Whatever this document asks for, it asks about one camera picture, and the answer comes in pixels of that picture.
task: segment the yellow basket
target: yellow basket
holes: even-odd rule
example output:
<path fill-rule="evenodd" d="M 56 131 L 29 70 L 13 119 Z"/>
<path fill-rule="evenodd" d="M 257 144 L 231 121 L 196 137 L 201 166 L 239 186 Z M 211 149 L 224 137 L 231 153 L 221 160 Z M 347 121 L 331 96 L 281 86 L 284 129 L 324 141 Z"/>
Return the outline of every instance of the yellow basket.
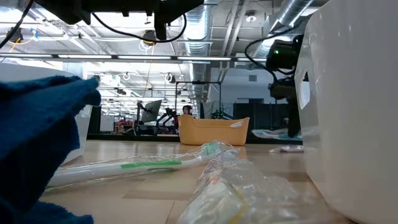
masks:
<path fill-rule="evenodd" d="M 246 143 L 250 118 L 239 120 L 194 119 L 190 115 L 178 117 L 178 130 L 182 144 L 201 146 L 210 141 L 225 141 L 233 146 Z M 232 124 L 242 122 L 242 126 L 232 128 Z"/>

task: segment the clear plastic wrap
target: clear plastic wrap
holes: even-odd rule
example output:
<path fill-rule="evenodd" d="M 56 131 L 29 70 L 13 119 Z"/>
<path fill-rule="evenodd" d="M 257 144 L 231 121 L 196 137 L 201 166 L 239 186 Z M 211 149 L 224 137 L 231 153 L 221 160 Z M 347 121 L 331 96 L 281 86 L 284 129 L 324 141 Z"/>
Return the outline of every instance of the clear plastic wrap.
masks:
<path fill-rule="evenodd" d="M 328 223 L 325 203 L 278 176 L 264 177 L 228 150 L 210 161 L 178 224 Z"/>
<path fill-rule="evenodd" d="M 125 159 L 94 162 L 91 164 L 60 168 L 51 178 L 48 187 L 58 187 L 88 180 L 117 175 L 136 174 L 159 169 L 184 169 L 208 162 L 221 152 L 233 147 L 221 141 L 213 141 L 185 154 L 167 156 L 137 156 Z"/>
<path fill-rule="evenodd" d="M 273 153 L 273 154 L 301 153 L 301 152 L 304 152 L 304 146 L 278 146 L 269 151 L 269 153 Z"/>
<path fill-rule="evenodd" d="M 290 138 L 287 135 L 287 128 L 278 129 L 278 130 L 265 130 L 265 129 L 255 129 L 251 131 L 256 137 L 258 138 L 265 138 L 265 139 L 279 139 L 279 140 L 302 140 L 301 133 Z"/>

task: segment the ventilation duct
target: ventilation duct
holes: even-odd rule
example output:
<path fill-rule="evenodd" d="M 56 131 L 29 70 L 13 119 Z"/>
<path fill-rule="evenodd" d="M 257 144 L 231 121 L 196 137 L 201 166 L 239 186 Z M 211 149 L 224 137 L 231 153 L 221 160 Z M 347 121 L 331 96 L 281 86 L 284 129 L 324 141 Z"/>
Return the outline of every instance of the ventilation duct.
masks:
<path fill-rule="evenodd" d="M 301 16 L 313 0 L 285 0 L 280 6 L 280 10 L 269 16 L 263 26 L 263 33 L 268 35 L 274 29 L 282 26 L 292 26 L 294 22 Z M 257 50 L 253 53 L 253 58 L 264 58 L 274 40 L 263 41 Z"/>
<path fill-rule="evenodd" d="M 211 7 L 201 5 L 186 13 L 187 28 L 184 32 L 185 40 L 206 40 L 210 28 L 210 11 Z M 203 42 L 187 42 L 185 48 L 189 56 L 208 56 L 209 44 Z M 190 64 L 190 78 L 191 81 L 198 81 L 205 79 L 206 64 L 192 63 Z M 203 86 L 193 86 L 195 98 L 201 98 Z"/>

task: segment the blue cloth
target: blue cloth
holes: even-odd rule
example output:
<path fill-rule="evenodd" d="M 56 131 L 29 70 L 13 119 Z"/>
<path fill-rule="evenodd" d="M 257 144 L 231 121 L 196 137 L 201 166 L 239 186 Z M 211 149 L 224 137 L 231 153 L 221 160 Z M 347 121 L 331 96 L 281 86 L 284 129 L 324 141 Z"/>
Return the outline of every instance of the blue cloth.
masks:
<path fill-rule="evenodd" d="M 75 115 L 100 104 L 97 86 L 78 77 L 0 83 L 0 223 L 93 223 L 38 199 L 79 148 Z"/>

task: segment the white bin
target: white bin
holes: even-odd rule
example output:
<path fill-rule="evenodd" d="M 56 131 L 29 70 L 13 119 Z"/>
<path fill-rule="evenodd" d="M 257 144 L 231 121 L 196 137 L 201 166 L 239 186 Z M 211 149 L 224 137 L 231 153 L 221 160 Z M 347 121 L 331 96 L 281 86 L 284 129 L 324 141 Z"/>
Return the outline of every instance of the white bin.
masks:
<path fill-rule="evenodd" d="M 398 223 L 397 9 L 329 1 L 308 23 L 295 77 L 307 172 L 360 223 Z"/>
<path fill-rule="evenodd" d="M 9 63 L 0 63 L 0 81 L 1 82 L 16 82 L 25 80 L 34 80 L 38 78 L 52 77 L 56 75 L 63 75 L 65 77 L 71 77 L 75 74 L 50 69 L 50 68 L 40 68 L 31 67 L 24 65 L 13 65 Z M 86 106 L 83 110 L 76 115 L 76 123 L 80 137 L 80 148 L 69 153 L 68 157 L 65 159 L 63 164 L 70 162 L 78 156 L 83 155 L 86 138 L 88 133 L 88 125 L 90 123 L 91 106 Z"/>

